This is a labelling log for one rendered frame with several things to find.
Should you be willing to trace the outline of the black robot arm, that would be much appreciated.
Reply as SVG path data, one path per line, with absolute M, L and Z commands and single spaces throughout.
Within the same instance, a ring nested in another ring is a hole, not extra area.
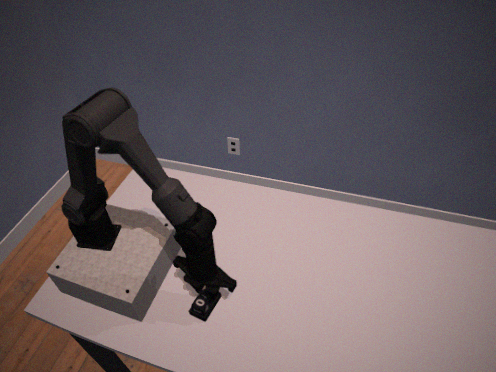
M 63 125 L 71 185 L 63 197 L 62 212 L 77 247 L 111 251 L 121 229 L 112 224 L 105 208 L 108 192 L 96 173 L 95 148 L 99 146 L 99 154 L 119 154 L 152 189 L 152 201 L 176 229 L 174 238 L 188 265 L 205 270 L 214 264 L 214 214 L 195 202 L 178 179 L 167 176 L 139 131 L 137 112 L 122 91 L 99 90 L 63 115 Z

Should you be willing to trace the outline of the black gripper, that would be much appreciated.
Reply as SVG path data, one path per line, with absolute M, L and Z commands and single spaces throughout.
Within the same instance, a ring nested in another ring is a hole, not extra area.
M 173 260 L 174 267 L 180 268 L 185 273 L 183 277 L 185 282 L 189 283 L 197 293 L 199 293 L 199 289 L 202 287 L 201 285 L 207 286 L 205 291 L 209 291 L 210 298 L 215 300 L 219 292 L 217 289 L 224 287 L 228 288 L 228 291 L 233 293 L 237 286 L 237 281 L 228 276 L 218 265 L 216 265 L 216 258 L 213 263 L 214 264 L 208 269 L 195 270 L 187 264 L 186 257 L 177 255 Z M 190 268 L 190 271 L 188 267 Z

